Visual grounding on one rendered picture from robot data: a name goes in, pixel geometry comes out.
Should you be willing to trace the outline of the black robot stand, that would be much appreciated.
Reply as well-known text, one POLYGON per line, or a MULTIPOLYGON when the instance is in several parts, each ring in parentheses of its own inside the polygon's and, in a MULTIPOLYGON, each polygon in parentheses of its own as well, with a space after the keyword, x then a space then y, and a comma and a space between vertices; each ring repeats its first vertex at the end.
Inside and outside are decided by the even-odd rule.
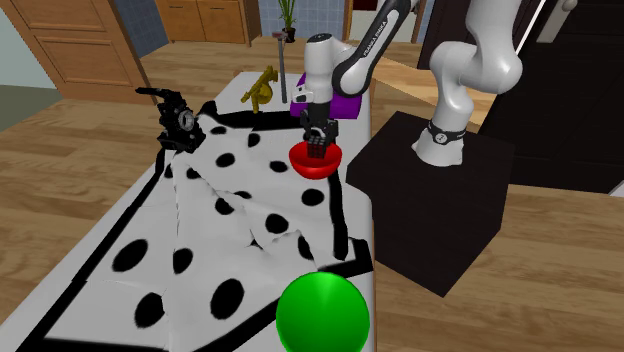
POLYGON ((468 133, 461 165, 431 166, 411 148, 427 123, 395 112, 346 181, 372 202, 376 260, 443 297, 501 228, 514 147, 468 133))

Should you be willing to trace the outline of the potted green plant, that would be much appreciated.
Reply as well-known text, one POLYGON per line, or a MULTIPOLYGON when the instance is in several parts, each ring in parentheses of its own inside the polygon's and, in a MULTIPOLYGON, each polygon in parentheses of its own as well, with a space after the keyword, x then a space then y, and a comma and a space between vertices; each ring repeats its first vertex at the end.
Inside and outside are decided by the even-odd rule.
POLYGON ((284 21, 283 32, 286 34, 285 41, 287 43, 293 43, 295 41, 296 30, 292 25, 296 22, 293 18, 293 11, 296 0, 278 0, 278 5, 281 10, 280 18, 284 21))

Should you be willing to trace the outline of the green ball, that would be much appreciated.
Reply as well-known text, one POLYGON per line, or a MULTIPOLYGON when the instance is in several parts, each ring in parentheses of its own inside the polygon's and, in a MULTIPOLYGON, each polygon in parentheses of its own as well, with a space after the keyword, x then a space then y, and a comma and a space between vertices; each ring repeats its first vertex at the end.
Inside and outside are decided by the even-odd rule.
POLYGON ((370 327, 360 290, 328 272, 292 281, 276 309, 276 329, 287 352, 362 352, 370 327))

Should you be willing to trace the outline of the white black-dotted blanket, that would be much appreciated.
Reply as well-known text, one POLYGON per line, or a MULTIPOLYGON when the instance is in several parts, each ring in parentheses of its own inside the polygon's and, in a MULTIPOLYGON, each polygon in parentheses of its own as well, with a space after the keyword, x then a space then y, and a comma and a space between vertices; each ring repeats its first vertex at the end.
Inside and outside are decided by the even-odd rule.
POLYGON ((311 272, 372 299, 371 204, 343 170, 301 177, 285 111, 212 103, 192 153, 163 151, 151 177, 61 297, 6 352, 285 352, 284 289, 311 272))

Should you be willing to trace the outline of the dark puzzle cube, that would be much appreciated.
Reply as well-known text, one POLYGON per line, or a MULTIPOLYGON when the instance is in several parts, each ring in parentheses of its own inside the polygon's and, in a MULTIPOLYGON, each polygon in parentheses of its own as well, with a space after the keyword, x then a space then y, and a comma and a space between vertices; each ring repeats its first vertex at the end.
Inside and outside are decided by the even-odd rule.
POLYGON ((323 159, 326 154, 326 139, 322 136, 311 136, 307 141, 307 156, 323 159))

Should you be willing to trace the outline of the gold figure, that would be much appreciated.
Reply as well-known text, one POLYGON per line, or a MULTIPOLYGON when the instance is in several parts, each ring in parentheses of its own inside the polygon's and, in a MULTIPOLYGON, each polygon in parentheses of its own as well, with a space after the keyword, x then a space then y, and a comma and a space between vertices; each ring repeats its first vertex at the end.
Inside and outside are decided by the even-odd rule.
POLYGON ((278 81, 278 74, 279 72, 269 65, 253 86, 241 97, 240 101, 242 103, 248 100, 252 102, 254 114, 259 112, 259 106, 261 104, 267 104, 271 101, 273 90, 270 83, 278 81))

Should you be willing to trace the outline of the purple box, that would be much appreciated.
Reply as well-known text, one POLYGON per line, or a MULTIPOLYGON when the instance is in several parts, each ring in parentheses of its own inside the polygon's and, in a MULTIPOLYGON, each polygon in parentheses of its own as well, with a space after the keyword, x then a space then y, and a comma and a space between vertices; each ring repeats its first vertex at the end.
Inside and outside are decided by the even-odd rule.
POLYGON ((309 103, 330 103, 331 119, 357 119, 362 105, 362 96, 344 97, 332 86, 332 74, 303 74, 298 85, 290 94, 290 115, 300 118, 300 113, 309 103))

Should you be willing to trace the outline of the grey pole with red top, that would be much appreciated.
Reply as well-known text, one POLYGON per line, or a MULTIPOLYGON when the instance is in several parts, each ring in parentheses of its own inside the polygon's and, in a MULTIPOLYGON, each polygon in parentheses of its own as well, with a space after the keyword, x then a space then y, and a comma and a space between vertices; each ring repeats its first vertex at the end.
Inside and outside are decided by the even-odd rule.
POLYGON ((279 55, 279 74, 281 84, 282 102, 286 104, 288 102, 286 74, 285 74, 285 62, 284 62, 284 41, 287 39, 287 33, 284 31, 276 31, 272 33, 272 37, 278 42, 278 55, 279 55))

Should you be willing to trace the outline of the wooden door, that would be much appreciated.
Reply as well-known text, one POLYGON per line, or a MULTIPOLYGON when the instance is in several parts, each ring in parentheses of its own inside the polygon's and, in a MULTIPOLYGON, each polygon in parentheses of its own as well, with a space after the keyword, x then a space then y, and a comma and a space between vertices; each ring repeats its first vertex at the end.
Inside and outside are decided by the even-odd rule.
POLYGON ((0 0, 0 8, 67 99, 155 105, 114 0, 0 0))

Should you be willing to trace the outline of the wooden cabinet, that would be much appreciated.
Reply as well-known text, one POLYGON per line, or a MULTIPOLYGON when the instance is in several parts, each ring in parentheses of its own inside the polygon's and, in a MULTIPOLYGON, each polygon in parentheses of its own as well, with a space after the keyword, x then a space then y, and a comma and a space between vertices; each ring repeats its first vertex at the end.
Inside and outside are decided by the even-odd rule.
POLYGON ((155 0, 171 42, 251 46, 262 36, 259 0, 155 0))

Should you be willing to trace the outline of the red bowl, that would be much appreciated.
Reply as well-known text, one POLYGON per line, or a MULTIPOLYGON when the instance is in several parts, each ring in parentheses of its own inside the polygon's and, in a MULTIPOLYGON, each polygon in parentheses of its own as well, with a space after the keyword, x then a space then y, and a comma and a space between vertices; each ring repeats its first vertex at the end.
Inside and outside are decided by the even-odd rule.
POLYGON ((302 141, 290 149, 289 160, 294 170, 302 177, 317 180, 332 175, 338 169, 342 155, 342 149, 331 143, 327 146, 323 159, 309 158, 307 142, 302 141))

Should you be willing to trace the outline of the black mechanical device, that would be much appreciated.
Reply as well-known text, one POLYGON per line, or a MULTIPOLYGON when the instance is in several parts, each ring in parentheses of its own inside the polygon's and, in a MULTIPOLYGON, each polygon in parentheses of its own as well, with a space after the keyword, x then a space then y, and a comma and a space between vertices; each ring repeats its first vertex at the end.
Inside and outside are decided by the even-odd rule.
POLYGON ((206 135, 198 124, 198 118, 187 106, 180 92, 147 87, 138 87, 135 92, 164 99, 157 104, 159 123, 163 126, 157 140, 164 149, 193 153, 205 140, 206 135))

